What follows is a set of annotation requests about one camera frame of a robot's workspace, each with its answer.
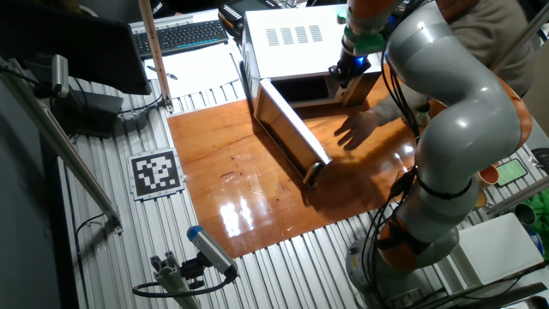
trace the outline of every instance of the glossy wood surface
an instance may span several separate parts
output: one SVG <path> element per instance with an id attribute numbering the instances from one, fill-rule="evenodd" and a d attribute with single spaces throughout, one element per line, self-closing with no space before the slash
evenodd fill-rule
<path id="1" fill-rule="evenodd" d="M 362 108 L 386 93 L 378 81 Z M 381 206 L 398 172 L 413 164 L 413 135 L 397 120 L 346 153 L 334 131 L 353 112 L 298 110 L 334 159 L 315 189 L 301 184 L 246 101 L 169 118 L 200 225 L 235 258 Z"/>

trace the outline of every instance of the human hand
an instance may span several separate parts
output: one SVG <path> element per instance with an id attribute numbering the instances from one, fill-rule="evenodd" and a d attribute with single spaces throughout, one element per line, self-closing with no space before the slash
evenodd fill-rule
<path id="1" fill-rule="evenodd" d="M 341 133 L 348 130 L 348 133 L 343 136 L 337 144 L 341 146 L 350 140 L 343 148 L 346 151 L 354 150 L 370 136 L 378 125 L 379 120 L 374 112 L 359 112 L 356 115 L 347 118 L 341 125 L 341 128 L 334 132 L 335 136 L 339 136 Z"/>

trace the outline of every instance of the black stand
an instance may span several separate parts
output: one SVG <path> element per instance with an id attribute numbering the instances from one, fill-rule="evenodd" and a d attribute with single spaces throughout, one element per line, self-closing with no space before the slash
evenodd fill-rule
<path id="1" fill-rule="evenodd" d="M 57 98 L 51 113 L 67 135 L 81 134 L 109 138 L 124 99 L 105 94 L 70 90 L 65 98 Z"/>

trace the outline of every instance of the black keyboard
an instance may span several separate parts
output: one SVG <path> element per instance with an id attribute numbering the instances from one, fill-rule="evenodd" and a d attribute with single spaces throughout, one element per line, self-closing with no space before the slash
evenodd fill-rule
<path id="1" fill-rule="evenodd" d="M 220 21 L 195 22 L 183 26 L 156 30 L 162 55 L 188 52 L 218 43 L 227 42 L 229 38 Z M 146 33 L 134 34 L 141 58 L 153 56 L 148 45 Z"/>

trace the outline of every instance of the white paper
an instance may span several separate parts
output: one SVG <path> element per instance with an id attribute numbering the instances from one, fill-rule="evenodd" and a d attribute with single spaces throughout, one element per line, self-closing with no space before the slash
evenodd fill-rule
<path id="1" fill-rule="evenodd" d="M 167 78 L 172 98 L 238 80 L 237 68 L 225 44 L 162 57 L 162 60 L 166 73 L 174 74 L 178 78 Z M 145 60 L 145 72 L 148 79 L 158 79 L 156 72 L 148 66 L 154 67 L 153 59 Z"/>

